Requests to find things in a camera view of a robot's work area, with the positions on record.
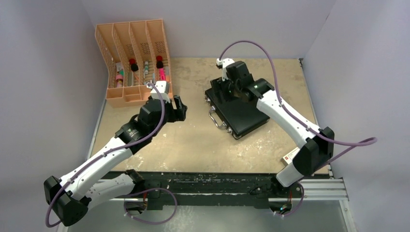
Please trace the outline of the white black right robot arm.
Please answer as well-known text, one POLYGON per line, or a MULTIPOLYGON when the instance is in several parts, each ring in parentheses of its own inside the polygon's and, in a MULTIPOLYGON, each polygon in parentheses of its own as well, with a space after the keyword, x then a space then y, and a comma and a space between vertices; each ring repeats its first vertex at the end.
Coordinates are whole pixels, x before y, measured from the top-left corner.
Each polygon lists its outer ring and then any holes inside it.
POLYGON ((284 196, 293 183, 313 174, 332 157, 334 146, 329 139, 335 134, 329 127, 321 129, 303 117, 265 79, 254 80, 245 62, 219 58, 216 66, 222 75, 211 80, 211 88, 205 94, 222 120, 220 129, 239 139, 271 119, 299 148, 291 163, 277 173, 271 184, 276 196, 284 196))

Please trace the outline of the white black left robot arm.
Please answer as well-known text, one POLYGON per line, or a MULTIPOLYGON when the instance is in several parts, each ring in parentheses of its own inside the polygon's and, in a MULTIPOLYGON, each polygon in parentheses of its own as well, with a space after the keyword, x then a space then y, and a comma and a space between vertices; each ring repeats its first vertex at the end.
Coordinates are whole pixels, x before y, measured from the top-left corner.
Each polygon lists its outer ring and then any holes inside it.
POLYGON ((62 177, 47 178, 44 181, 48 203, 46 227, 72 226, 92 208, 116 197, 137 198, 152 191, 162 191, 161 187, 147 188, 145 179, 134 169, 109 181, 100 182, 100 179, 151 143, 166 123, 184 121, 187 110, 178 95, 172 100, 149 97, 140 112, 123 124, 93 157, 62 177))

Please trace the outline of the black aluminium poker case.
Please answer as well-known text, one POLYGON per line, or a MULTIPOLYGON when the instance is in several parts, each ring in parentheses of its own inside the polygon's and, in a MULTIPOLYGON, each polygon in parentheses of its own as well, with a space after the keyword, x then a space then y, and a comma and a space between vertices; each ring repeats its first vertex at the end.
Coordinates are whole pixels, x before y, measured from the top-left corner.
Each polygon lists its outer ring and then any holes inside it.
POLYGON ((220 130, 225 130, 236 140, 266 124, 270 117, 238 97, 228 100, 214 89, 205 91, 205 101, 210 104, 208 116, 220 130))

